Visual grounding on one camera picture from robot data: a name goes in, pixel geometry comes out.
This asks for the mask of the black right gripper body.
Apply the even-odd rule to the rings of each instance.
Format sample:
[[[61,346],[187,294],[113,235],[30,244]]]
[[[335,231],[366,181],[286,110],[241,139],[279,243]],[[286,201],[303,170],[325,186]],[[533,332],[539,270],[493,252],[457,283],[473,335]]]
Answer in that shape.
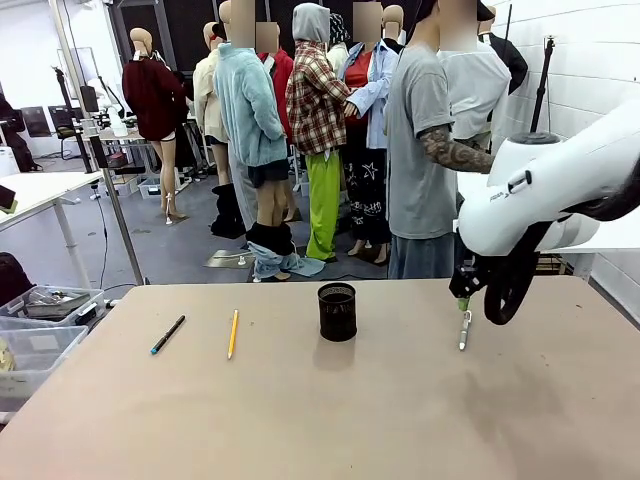
[[[467,248],[455,253],[454,271],[449,290],[456,299],[470,299],[488,282],[488,266],[484,257]]]

